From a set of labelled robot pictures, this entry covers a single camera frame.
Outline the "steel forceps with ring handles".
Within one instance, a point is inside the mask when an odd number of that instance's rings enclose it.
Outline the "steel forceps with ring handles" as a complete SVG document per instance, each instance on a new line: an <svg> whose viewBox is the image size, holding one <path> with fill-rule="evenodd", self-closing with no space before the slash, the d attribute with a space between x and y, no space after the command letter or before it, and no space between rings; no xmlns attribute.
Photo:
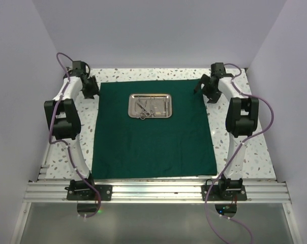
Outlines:
<svg viewBox="0 0 307 244"><path fill-rule="evenodd" d="M154 117L155 110L153 105L151 104L151 99L146 99L144 103L143 113L145 117Z"/></svg>

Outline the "steel surgical scissors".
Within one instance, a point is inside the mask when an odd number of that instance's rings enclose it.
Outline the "steel surgical scissors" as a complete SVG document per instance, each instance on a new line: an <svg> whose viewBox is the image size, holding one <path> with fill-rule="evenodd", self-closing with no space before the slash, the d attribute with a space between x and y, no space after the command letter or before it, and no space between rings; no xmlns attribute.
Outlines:
<svg viewBox="0 0 307 244"><path fill-rule="evenodd" d="M147 117L147 112L146 112L145 107L144 107L140 102L136 102L136 105L137 105L138 107L141 108L141 112L138 112L138 113L137 113L137 117L138 117L139 119L141 119L141 120L146 119L146 117Z"/></svg>

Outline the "dark green surgical cloth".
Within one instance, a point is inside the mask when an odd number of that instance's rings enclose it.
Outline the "dark green surgical cloth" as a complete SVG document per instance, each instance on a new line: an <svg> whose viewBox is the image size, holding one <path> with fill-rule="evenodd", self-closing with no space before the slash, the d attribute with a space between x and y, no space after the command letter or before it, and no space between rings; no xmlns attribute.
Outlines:
<svg viewBox="0 0 307 244"><path fill-rule="evenodd" d="M125 179L216 175L217 163L198 80L109 82L100 86L92 175ZM169 118L128 115L131 94L169 94Z"/></svg>

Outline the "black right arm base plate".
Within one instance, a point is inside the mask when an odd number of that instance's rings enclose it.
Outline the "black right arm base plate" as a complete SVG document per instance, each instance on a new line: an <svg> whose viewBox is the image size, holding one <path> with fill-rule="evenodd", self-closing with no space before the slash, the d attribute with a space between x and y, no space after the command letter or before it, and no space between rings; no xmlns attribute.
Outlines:
<svg viewBox="0 0 307 244"><path fill-rule="evenodd" d="M207 179L201 186L202 200L205 201L208 190L212 186L207 200L208 201L246 201L247 194L243 180L231 180L222 177L217 184L213 184L211 179Z"/></svg>

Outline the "steel scalpel handle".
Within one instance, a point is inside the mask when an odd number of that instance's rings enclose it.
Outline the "steel scalpel handle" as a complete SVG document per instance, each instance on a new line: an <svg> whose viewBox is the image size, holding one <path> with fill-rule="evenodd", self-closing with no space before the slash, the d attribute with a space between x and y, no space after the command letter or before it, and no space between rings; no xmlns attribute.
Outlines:
<svg viewBox="0 0 307 244"><path fill-rule="evenodd" d="M165 101L165 113L167 114L168 113L168 111L169 111L169 101L166 99L166 101Z"/></svg>

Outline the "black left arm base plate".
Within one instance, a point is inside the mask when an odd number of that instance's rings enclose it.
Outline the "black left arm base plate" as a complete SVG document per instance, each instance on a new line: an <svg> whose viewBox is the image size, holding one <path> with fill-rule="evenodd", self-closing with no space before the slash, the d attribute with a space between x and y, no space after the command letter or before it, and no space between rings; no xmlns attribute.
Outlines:
<svg viewBox="0 0 307 244"><path fill-rule="evenodd" d="M101 201L110 201L113 193L112 185L95 185L95 189L100 193ZM92 189L78 189L71 190L69 187L65 187L67 193L67 200L72 201L92 201L98 200L95 196L95 191Z"/></svg>

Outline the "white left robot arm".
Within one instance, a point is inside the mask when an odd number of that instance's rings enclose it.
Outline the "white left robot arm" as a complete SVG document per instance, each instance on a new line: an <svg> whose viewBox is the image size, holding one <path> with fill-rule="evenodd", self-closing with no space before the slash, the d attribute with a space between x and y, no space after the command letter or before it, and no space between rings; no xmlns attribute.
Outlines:
<svg viewBox="0 0 307 244"><path fill-rule="evenodd" d="M69 193L78 193L84 199L92 199L97 188L80 145L81 120L75 105L79 93L85 99L94 99L99 95L95 76L90 75L89 65L81 60L72 62L72 68L66 70L63 85L58 94L44 102L44 110L49 129L49 143L60 143L65 148L70 161L72 178L67 188Z"/></svg>

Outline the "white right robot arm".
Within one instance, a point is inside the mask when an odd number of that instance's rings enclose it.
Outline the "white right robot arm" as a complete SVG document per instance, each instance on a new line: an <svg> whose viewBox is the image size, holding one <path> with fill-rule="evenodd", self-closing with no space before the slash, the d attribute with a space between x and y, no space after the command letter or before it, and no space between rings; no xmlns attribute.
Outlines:
<svg viewBox="0 0 307 244"><path fill-rule="evenodd" d="M210 75L203 74L194 88L202 91L209 104L215 104L224 95L229 102L225 119L229 134L227 164L218 179L217 193L230 199L242 188L242 168L245 157L245 140L253 135L258 125L259 100L244 95L233 85L234 75L227 73L224 63L210 66Z"/></svg>

